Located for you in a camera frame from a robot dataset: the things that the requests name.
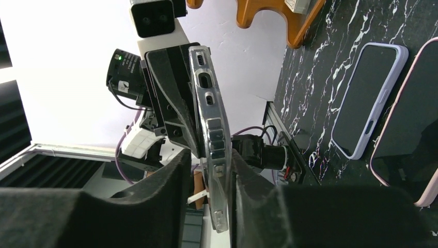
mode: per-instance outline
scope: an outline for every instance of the phone screen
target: phone screen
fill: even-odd
[[[438,168],[438,42],[423,49],[380,136],[372,169],[417,201]]]
[[[333,129],[333,140],[345,154],[353,154],[396,57],[393,48],[368,45],[363,49]]]

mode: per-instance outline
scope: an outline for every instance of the smartphone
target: smartphone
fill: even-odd
[[[400,45],[370,42],[362,48],[332,129],[332,144],[348,159],[364,153],[408,56]]]
[[[213,228],[228,230],[227,195],[231,174],[231,134],[217,83],[210,49],[198,45],[189,48],[195,110],[199,113],[197,126],[205,158],[200,158],[208,192]]]
[[[438,194],[438,37],[418,52],[371,156],[370,170],[385,186],[407,191],[415,205]]]

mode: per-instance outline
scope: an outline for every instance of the white label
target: white label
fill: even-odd
[[[285,0],[285,3],[292,12],[306,14],[310,0]]]
[[[126,81],[120,80],[119,81],[119,91],[128,93],[128,90],[129,90],[129,83]]]

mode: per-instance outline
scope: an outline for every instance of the black cable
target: black cable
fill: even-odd
[[[241,134],[241,133],[243,133],[243,132],[246,132],[246,131],[249,131],[249,130],[252,130],[252,129],[258,129],[258,130],[263,131],[263,128],[261,128],[261,127],[258,127],[258,126],[252,126],[252,127],[245,128],[245,129],[240,130],[239,132],[233,134],[233,136],[234,136],[234,135],[239,135],[239,134]],[[271,137],[269,136],[268,133],[266,133],[266,136],[268,137],[269,144],[271,144],[272,142],[274,142],[274,140],[271,139]]]
[[[113,94],[113,96],[116,98],[116,100],[122,105],[122,106],[124,106],[124,107],[127,107],[127,108],[129,108],[130,110],[144,110],[144,109],[142,109],[142,108],[134,108],[134,107],[130,107],[130,106],[128,106],[128,105],[126,105],[126,104],[124,104],[121,100],[120,100],[120,98],[118,97],[118,95],[116,95],[115,93],[114,93],[114,90],[113,90],[113,88],[111,87],[111,79],[109,80],[109,90],[111,91],[111,93]]]
[[[267,132],[268,128],[272,128],[274,130],[274,137],[272,138],[272,142],[274,142],[278,134],[277,128],[274,125],[269,125],[263,128],[263,131],[261,132],[261,137],[263,137],[263,135]]]

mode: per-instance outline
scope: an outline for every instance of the white wall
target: white wall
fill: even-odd
[[[128,0],[0,0],[34,141],[115,147],[135,114],[105,87],[114,49],[138,53],[128,8]],[[232,132],[261,124],[286,44],[278,14],[263,11],[239,29],[236,9],[235,0],[208,0],[180,19],[190,41],[211,47]]]

